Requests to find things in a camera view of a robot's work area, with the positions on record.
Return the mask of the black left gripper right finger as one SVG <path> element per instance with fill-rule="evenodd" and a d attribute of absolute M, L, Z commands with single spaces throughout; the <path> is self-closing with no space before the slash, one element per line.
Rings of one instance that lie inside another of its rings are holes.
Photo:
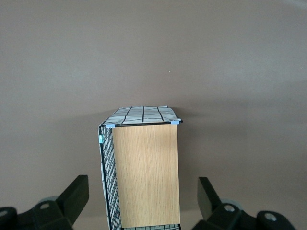
<path fill-rule="evenodd" d="M 223 203 L 207 177 L 198 179 L 197 201 L 202 219 L 194 230 L 293 230 L 292 223 L 274 211 L 260 211 L 256 217 L 231 203 Z"/>

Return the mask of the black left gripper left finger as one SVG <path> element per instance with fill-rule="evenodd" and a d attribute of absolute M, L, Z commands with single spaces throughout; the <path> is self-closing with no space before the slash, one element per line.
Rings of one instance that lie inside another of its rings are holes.
<path fill-rule="evenodd" d="M 14 207 L 0 209 L 2 230 L 71 230 L 89 200 L 87 175 L 76 179 L 55 198 L 46 198 L 18 214 Z"/>

